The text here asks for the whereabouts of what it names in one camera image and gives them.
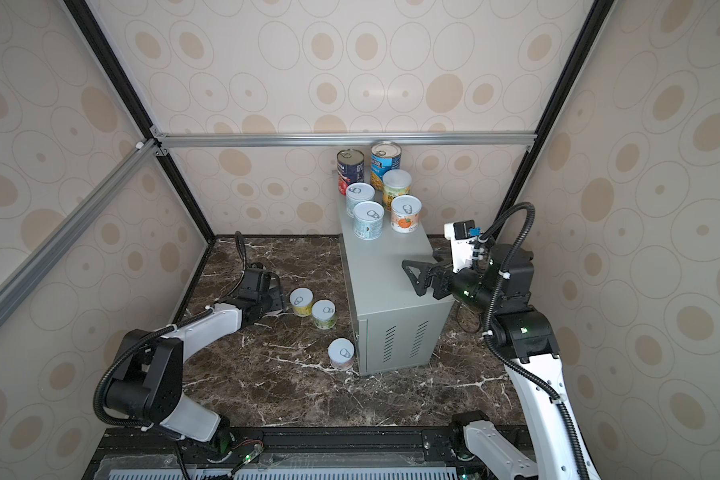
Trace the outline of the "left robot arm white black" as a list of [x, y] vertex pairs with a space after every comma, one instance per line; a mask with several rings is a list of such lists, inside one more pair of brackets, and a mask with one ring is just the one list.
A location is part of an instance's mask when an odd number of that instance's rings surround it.
[[128, 332], [94, 390], [94, 414], [110, 426], [156, 430], [215, 455], [228, 453], [234, 441], [229, 420], [183, 392], [184, 364], [285, 306], [279, 277], [254, 263], [230, 293], [202, 313], [155, 331]]

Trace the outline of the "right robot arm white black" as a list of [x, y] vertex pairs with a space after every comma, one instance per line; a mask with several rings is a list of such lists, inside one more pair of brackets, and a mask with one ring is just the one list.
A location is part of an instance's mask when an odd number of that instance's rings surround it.
[[504, 366], [521, 401], [535, 457], [487, 420], [462, 427], [462, 450], [499, 479], [596, 479], [568, 399], [560, 347], [547, 317], [530, 303], [533, 255], [510, 244], [491, 247], [485, 270], [405, 260], [415, 293], [447, 296], [478, 314], [481, 338]]

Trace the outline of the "dark blue red soup can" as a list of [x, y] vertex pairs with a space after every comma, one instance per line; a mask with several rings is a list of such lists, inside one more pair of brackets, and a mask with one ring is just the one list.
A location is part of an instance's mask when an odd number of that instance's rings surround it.
[[365, 182], [365, 156], [360, 150], [340, 150], [336, 155], [336, 166], [338, 190], [342, 195], [346, 194], [352, 184]]

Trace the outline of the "teal label can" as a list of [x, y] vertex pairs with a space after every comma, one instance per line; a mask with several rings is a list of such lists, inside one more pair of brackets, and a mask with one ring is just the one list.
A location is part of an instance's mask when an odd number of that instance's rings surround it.
[[375, 193], [375, 189], [370, 184], [364, 182], [350, 184], [345, 190], [347, 214], [353, 217], [355, 207], [359, 203], [373, 201]]

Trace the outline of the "yellow label can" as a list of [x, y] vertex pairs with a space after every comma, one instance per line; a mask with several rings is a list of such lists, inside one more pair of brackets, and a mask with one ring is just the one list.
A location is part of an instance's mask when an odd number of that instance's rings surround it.
[[382, 202], [387, 211], [392, 201], [402, 195], [408, 195], [412, 183], [411, 175], [402, 169], [390, 169], [382, 177]]

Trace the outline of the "peach label can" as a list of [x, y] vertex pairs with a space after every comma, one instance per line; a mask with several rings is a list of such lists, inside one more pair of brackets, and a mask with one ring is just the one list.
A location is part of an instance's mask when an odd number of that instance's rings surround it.
[[412, 195], [401, 195], [390, 204], [391, 226], [399, 233], [412, 233], [419, 226], [422, 202]]

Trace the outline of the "blue progresso soup can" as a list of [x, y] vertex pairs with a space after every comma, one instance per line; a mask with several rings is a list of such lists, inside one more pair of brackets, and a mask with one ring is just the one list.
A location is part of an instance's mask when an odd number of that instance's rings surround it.
[[383, 176], [390, 170], [400, 168], [402, 149], [391, 141], [380, 141], [370, 149], [371, 185], [376, 190], [383, 189]]

